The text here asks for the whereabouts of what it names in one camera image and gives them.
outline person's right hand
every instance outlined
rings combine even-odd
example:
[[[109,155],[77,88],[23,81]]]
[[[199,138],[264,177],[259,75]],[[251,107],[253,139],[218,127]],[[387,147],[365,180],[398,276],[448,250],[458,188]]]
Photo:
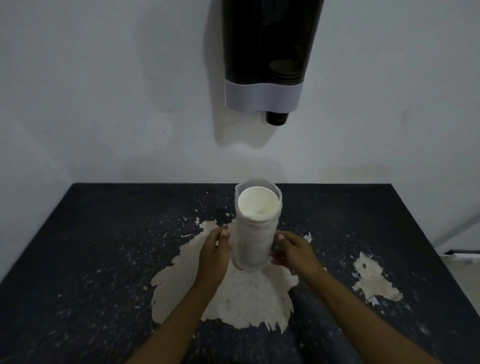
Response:
[[[304,238],[289,231],[277,231],[274,243],[283,249],[272,254],[272,264],[294,270],[303,279],[323,271],[312,247]]]

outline wall-mounted dispenser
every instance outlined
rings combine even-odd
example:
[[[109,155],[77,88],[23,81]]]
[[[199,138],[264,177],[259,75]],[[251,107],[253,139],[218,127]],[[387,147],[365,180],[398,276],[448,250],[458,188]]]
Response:
[[[297,109],[323,0],[222,0],[225,104],[283,125]]]

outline beige peeled patch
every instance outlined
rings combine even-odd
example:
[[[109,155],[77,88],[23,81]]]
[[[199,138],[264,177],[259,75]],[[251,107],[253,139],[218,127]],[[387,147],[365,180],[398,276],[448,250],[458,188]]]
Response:
[[[180,247],[180,255],[173,258],[173,265],[158,272],[152,279],[152,286],[156,286],[152,298],[152,318],[155,322],[163,323],[192,286],[205,238],[218,227],[214,221],[205,221],[199,226],[203,231]],[[228,225],[228,231],[230,244],[235,250],[235,220]],[[288,291],[298,282],[298,277],[285,267],[269,264],[258,272],[247,273],[230,261],[225,278],[202,320],[219,318],[235,328],[258,327],[264,322],[268,329],[275,330],[278,324],[283,332],[293,312]]]
[[[372,305],[378,304],[375,296],[382,296],[392,301],[400,301],[403,294],[382,276],[383,268],[373,259],[368,258],[364,253],[353,263],[360,280],[352,287],[354,291],[362,290],[365,299]]]

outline wall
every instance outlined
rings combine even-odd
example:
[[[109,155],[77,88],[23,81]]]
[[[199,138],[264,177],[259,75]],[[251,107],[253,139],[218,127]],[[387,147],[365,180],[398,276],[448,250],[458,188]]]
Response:
[[[0,104],[0,281],[72,183]]]
[[[219,0],[3,0],[0,100],[76,182],[392,182],[480,211],[474,0],[326,0],[285,126],[223,106]]]

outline black tabletop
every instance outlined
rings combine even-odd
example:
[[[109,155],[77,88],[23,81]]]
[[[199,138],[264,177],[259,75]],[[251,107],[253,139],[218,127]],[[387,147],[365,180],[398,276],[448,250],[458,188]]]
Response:
[[[310,233],[351,287],[373,255],[403,293],[373,310],[443,363],[480,363],[480,318],[391,185],[280,184],[280,228]],[[157,327],[152,277],[200,221],[228,223],[233,184],[74,184],[0,285],[0,363],[123,363]],[[287,330],[200,323],[186,363],[361,363],[300,284]]]

